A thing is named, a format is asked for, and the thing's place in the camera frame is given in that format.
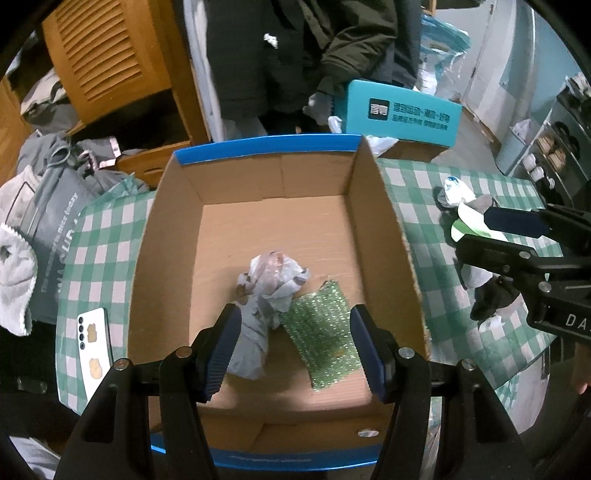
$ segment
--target green and white checkered tablecloth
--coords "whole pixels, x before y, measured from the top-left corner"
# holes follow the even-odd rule
[[[129,194],[120,186],[82,210],[64,266],[56,327],[57,386],[60,401],[78,414],[87,403],[78,315],[106,308],[113,359],[127,353],[131,284],[155,192]]]
[[[518,376],[514,375],[530,364],[552,337],[525,324],[524,308],[512,315],[502,330],[478,333],[475,322],[469,318],[473,296],[460,285],[453,243],[447,238],[446,214],[436,206],[433,189],[453,174],[476,194],[493,194],[502,206],[541,207],[539,197],[530,182],[500,175],[410,161],[380,159],[378,164],[413,250],[433,340],[433,359],[445,363],[464,357],[475,359],[493,386],[499,387],[497,395],[509,409],[517,390]],[[126,355],[132,278],[154,195],[129,194],[125,188],[116,187],[83,210],[78,220],[60,294],[56,371],[60,401],[79,414],[86,407],[86,393],[78,357],[76,318],[81,312],[105,307],[113,358]],[[561,254],[560,248],[548,239],[514,240],[535,247],[540,255]]]
[[[438,189],[449,175],[462,179],[479,196],[489,193],[502,207],[531,210],[543,208],[533,184],[528,180],[441,167],[408,160],[379,159],[378,164],[388,195],[411,247],[418,285],[423,295],[423,311],[431,333],[432,360],[455,364],[472,358],[494,388],[504,385],[525,369],[548,347],[554,336],[534,330],[525,321],[525,304],[505,324],[480,333],[470,319],[473,290],[460,282],[450,228],[455,217],[436,202]],[[540,256],[562,256],[560,246],[546,238],[532,239],[506,235],[508,240],[534,247]],[[506,406],[516,388],[504,385]]]

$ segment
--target louvered cabinet door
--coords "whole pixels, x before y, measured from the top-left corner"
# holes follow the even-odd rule
[[[64,0],[43,22],[43,32],[86,125],[170,88],[148,0]]]
[[[8,81],[3,78],[0,81],[0,185],[13,177],[18,153],[31,133],[21,118],[20,109]]]

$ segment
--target teal shoe box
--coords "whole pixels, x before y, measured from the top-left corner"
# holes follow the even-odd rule
[[[353,80],[335,99],[343,133],[394,137],[453,147],[462,106],[385,83]]]

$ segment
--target white smartphone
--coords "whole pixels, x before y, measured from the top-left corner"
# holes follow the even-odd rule
[[[78,315],[78,352],[86,399],[90,401],[113,364],[109,324],[105,309]]]

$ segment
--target hand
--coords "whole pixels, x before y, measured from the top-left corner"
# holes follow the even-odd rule
[[[570,384],[579,395],[591,385],[591,349],[581,343],[574,346],[574,368]]]

